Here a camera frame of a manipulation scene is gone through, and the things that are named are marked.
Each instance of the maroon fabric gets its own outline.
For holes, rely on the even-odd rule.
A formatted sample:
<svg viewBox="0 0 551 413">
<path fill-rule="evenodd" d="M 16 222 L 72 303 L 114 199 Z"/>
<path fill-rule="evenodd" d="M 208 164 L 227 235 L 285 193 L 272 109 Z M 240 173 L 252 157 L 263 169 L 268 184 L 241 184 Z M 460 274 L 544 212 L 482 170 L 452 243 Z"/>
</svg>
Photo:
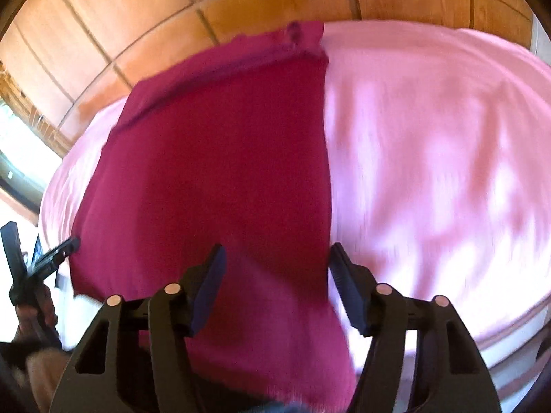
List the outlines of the maroon fabric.
<svg viewBox="0 0 551 413">
<path fill-rule="evenodd" d="M 71 276 L 99 300 L 148 297 L 223 244 L 227 275 L 188 343 L 194 370 L 337 411 L 355 376 L 327 300 L 322 33 L 240 37 L 139 83 L 75 218 Z"/>
</svg>

